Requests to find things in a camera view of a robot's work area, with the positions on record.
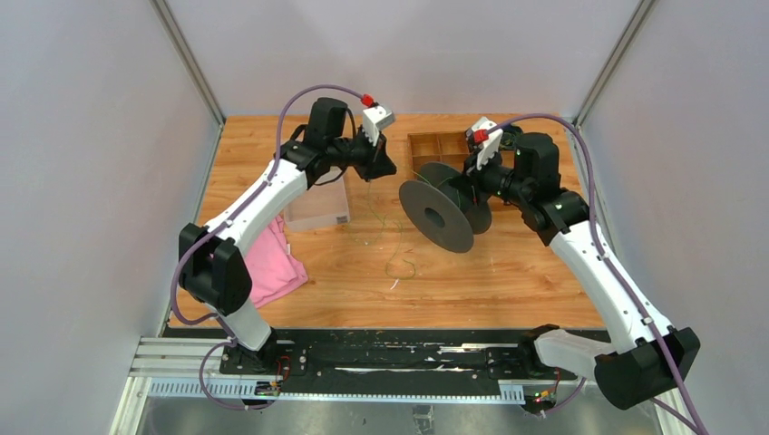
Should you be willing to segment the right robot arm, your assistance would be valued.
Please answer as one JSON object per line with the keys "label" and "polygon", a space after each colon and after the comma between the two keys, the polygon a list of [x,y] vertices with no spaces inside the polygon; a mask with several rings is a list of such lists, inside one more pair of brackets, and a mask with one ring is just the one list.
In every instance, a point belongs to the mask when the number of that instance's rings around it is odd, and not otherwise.
{"label": "right robot arm", "polygon": [[532,378],[552,368],[594,381],[604,397],[627,410],[673,389],[682,390],[701,348],[692,328],[677,328],[645,297],[603,236],[594,212],[578,193],[560,185],[560,151],[551,136],[522,133],[512,167],[503,166],[500,130],[466,134],[463,193],[475,205],[500,198],[569,268],[607,328],[606,343],[554,324],[530,330],[518,363]]}

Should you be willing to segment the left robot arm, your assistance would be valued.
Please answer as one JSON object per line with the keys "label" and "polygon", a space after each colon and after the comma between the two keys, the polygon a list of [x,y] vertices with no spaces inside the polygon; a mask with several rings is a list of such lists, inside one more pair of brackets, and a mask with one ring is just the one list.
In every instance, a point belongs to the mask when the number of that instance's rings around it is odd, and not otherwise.
{"label": "left robot arm", "polygon": [[365,180],[394,175],[384,131],[394,113],[369,96],[363,98],[360,124],[344,134],[355,117],[348,105],[319,98],[306,123],[281,143],[258,180],[234,203],[203,226],[186,225],[179,234],[176,286],[205,304],[236,345],[243,363],[256,374],[277,365],[272,327],[250,299],[252,278],[245,253],[263,230],[294,199],[313,188],[331,169],[353,169]]}

